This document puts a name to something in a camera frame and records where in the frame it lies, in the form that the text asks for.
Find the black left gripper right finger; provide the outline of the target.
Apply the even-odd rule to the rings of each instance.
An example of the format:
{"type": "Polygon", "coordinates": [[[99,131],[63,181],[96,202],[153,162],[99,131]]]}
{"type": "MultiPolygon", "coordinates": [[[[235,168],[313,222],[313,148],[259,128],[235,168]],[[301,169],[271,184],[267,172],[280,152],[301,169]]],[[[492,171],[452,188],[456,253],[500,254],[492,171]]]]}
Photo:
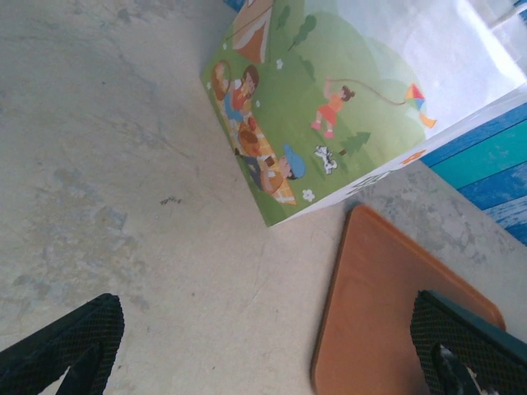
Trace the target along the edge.
{"type": "Polygon", "coordinates": [[[422,290],[410,333],[430,395],[527,395],[527,343],[422,290]]]}

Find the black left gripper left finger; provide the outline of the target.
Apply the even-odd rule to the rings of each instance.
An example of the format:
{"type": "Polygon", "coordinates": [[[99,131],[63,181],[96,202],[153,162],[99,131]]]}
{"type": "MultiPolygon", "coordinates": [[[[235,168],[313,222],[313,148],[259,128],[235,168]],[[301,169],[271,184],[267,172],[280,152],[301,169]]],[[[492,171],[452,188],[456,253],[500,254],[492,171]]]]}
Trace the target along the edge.
{"type": "Polygon", "coordinates": [[[103,395],[124,334],[117,295],[104,293],[0,352],[0,395],[103,395]]]}

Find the white paper bag picnic print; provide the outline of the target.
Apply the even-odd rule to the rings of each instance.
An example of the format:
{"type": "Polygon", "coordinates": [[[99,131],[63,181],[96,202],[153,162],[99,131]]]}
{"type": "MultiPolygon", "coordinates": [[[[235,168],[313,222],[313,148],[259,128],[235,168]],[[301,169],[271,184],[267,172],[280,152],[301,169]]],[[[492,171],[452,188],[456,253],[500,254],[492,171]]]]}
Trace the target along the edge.
{"type": "Polygon", "coordinates": [[[527,0],[244,0],[201,80],[274,226],[527,102],[527,0]]]}

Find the brown plastic tray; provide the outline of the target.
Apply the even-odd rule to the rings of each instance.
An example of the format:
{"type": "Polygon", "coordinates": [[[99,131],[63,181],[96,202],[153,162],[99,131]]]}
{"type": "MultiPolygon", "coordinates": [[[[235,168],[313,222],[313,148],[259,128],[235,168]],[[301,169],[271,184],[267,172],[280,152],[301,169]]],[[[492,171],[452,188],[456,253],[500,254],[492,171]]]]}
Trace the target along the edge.
{"type": "Polygon", "coordinates": [[[436,290],[505,328],[498,307],[366,205],[347,217],[310,378],[316,395],[429,395],[410,335],[414,300],[436,290]]]}

